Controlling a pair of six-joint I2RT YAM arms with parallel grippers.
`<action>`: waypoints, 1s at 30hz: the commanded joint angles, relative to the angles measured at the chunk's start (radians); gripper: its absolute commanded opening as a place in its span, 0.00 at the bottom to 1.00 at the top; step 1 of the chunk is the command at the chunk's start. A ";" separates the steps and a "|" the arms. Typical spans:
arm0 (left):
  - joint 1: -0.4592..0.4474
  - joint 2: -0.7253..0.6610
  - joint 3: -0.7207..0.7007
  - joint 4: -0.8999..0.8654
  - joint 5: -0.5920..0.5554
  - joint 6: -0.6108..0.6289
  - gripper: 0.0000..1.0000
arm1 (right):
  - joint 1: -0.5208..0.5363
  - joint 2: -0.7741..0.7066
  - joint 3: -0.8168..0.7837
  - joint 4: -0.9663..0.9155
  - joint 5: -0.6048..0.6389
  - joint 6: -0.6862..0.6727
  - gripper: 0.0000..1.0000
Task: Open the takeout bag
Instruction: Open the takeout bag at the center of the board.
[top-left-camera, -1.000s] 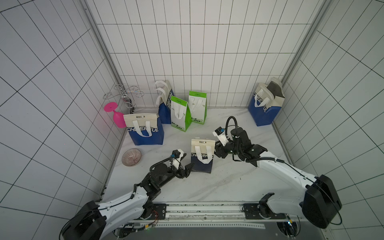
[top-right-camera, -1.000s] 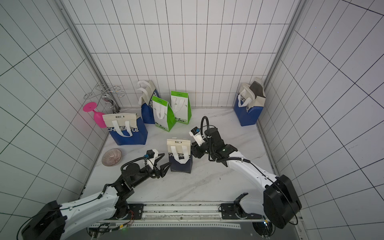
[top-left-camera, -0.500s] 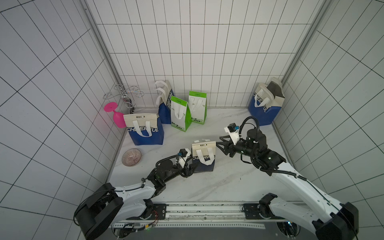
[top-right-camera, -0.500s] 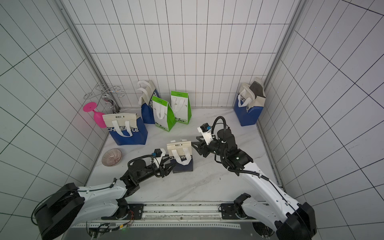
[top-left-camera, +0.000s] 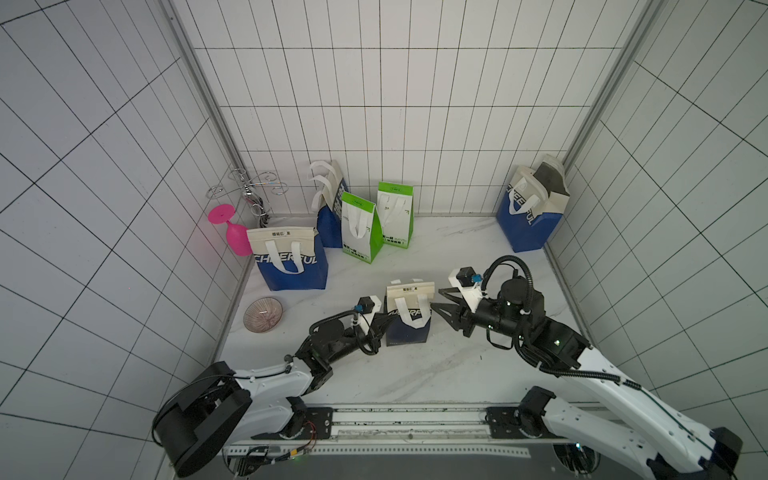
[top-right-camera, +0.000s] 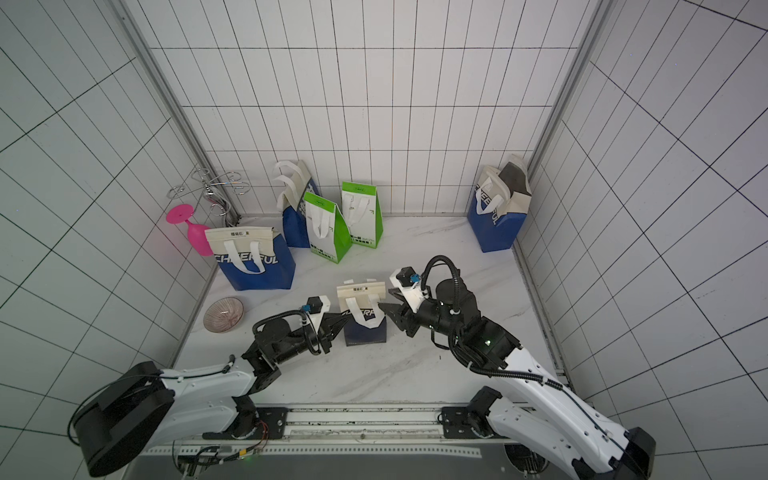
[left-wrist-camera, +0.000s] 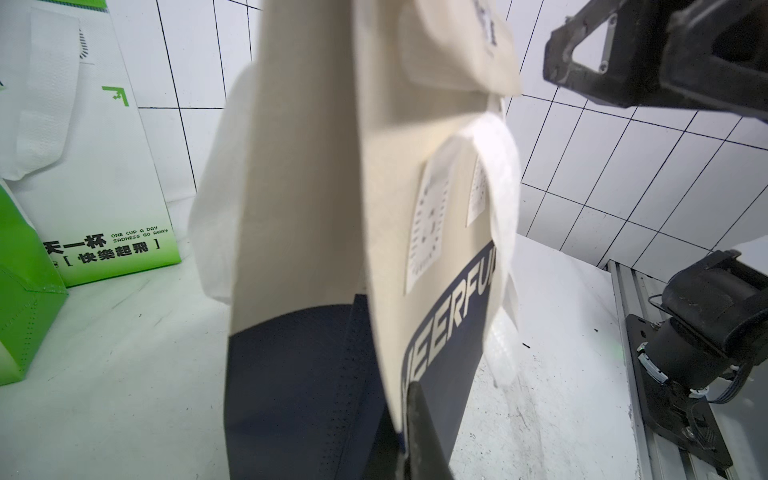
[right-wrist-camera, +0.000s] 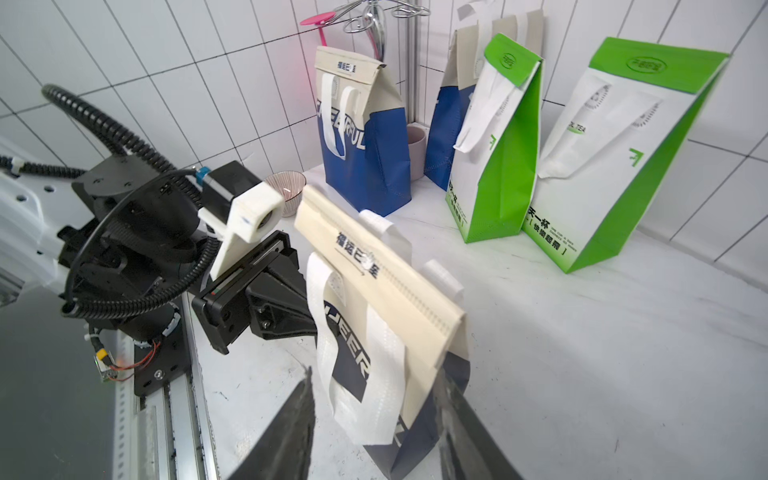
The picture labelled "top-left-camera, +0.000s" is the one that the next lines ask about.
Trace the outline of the navy beige small bag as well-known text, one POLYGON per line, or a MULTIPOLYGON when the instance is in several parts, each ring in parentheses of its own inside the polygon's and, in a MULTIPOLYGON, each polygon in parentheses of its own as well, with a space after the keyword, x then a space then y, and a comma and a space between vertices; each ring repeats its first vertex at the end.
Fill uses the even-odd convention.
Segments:
POLYGON ((426 343, 431 328, 431 302, 435 283, 413 279, 410 283, 393 280, 386 289, 386 311, 395 319, 386 332, 388 346, 426 343))

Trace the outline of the blue beige takeout bag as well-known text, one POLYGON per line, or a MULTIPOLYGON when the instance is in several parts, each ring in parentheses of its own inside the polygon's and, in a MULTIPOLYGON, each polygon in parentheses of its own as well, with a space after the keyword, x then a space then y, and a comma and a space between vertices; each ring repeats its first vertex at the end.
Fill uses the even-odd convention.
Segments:
POLYGON ((570 192, 562 162, 544 155, 536 168, 519 166, 496 219, 514 252, 541 249, 562 219, 570 192))

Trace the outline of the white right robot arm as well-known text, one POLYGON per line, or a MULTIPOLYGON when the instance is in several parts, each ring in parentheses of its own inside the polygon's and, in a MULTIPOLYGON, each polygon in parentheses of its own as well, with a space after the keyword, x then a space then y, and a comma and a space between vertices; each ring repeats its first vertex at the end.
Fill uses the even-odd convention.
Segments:
POLYGON ((482 274, 451 272, 433 313, 469 337, 477 328, 510 338, 510 349, 538 371, 592 393, 620 418, 606 420, 543 387, 530 388, 515 411, 529 438, 546 432, 585 445, 645 479, 733 479, 743 442, 725 427, 709 428, 675 410, 613 365, 589 340, 547 316, 528 265, 514 255, 482 274))

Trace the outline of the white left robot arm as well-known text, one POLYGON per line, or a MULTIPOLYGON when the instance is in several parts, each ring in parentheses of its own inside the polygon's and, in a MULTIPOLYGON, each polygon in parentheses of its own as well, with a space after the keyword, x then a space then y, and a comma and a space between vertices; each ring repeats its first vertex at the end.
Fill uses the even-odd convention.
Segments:
POLYGON ((334 362, 358 350, 376 354, 396 318, 355 308, 312 324, 298 350, 276 366, 233 370, 224 361, 211 364, 160 407, 153 441, 185 478, 231 443, 263 434, 290 436, 290 423, 304 424, 302 397, 332 377, 334 362))

